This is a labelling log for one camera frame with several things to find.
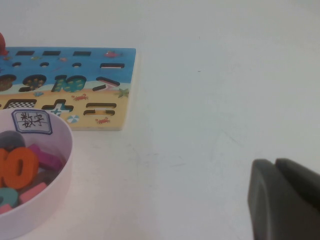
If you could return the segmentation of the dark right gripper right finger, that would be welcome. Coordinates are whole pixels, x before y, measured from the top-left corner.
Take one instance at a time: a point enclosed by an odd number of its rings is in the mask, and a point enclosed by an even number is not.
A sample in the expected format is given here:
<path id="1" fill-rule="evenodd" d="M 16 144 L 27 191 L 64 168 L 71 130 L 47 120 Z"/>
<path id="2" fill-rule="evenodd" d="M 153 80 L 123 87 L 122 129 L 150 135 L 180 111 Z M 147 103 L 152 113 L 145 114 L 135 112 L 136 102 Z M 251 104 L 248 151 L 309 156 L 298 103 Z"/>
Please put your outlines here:
<path id="1" fill-rule="evenodd" d="M 288 158 L 278 158 L 275 166 L 309 205 L 320 211 L 320 174 Z"/>

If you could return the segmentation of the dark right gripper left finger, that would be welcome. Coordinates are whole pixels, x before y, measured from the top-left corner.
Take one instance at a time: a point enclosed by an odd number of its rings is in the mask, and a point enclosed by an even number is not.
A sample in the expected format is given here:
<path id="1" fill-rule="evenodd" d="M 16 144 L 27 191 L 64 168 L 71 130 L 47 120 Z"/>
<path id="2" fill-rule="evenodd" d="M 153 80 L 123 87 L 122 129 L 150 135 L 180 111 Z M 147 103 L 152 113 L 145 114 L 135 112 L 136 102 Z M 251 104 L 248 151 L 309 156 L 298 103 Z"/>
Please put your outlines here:
<path id="1" fill-rule="evenodd" d="M 247 196 L 256 240 L 318 240 L 320 212 L 266 159 L 252 162 Z"/>

